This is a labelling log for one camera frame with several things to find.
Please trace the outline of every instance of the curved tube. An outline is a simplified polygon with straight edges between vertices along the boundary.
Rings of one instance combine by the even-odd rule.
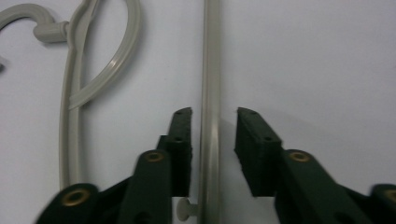
[[[44,43],[66,41],[68,22],[55,23],[44,7],[35,4],[21,4],[0,12],[0,30],[9,23],[23,18],[30,18],[37,22],[33,33],[38,40]]]
[[[116,77],[116,74],[123,68],[131,55],[140,28],[140,5],[137,0],[128,0],[126,3],[128,6],[128,24],[116,54],[96,78],[70,97],[69,109],[82,106],[93,99]]]
[[[134,49],[140,27],[139,1],[127,0],[128,24],[119,49],[105,69],[87,86],[81,88],[85,38],[97,2],[98,0],[84,0],[74,13],[68,28],[69,53],[64,71],[59,142],[61,189],[83,179],[80,108],[103,90],[125,65]]]
[[[37,25],[54,22],[54,19],[44,7],[35,4],[21,4],[0,12],[0,30],[9,23],[22,18],[31,18],[37,22]]]

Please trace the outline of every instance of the vertical rod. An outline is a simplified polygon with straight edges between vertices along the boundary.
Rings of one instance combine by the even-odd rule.
[[[198,223],[219,223],[219,0],[205,0]]]

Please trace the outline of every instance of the screw hole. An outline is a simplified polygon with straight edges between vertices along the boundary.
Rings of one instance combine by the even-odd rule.
[[[147,161],[161,161],[163,159],[163,154],[159,152],[151,152],[145,156]]]
[[[89,197],[90,192],[86,189],[75,189],[64,195],[62,204],[64,206],[76,206],[87,201]]]
[[[338,222],[342,224],[355,224],[353,218],[345,213],[335,213],[334,217],[335,219],[337,219]]]
[[[151,215],[147,212],[141,212],[134,217],[135,224],[149,224],[151,221]]]
[[[294,161],[305,162],[310,160],[309,156],[303,152],[292,152],[289,156]]]

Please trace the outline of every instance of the small knob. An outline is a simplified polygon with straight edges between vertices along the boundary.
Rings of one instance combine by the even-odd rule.
[[[191,204],[188,198],[182,198],[177,203],[177,217],[180,221],[186,221],[189,217],[196,217],[198,205]]]

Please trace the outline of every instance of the flexible tubing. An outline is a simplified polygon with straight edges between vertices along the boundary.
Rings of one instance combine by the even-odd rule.
[[[22,18],[31,18],[38,25],[54,22],[53,17],[44,7],[35,4],[21,4],[0,12],[0,30],[9,23]]]
[[[128,7],[128,24],[119,48],[104,70],[87,86],[70,97],[69,109],[82,106],[99,94],[105,86],[114,80],[131,55],[140,30],[141,12],[138,0],[127,0],[126,3]]]

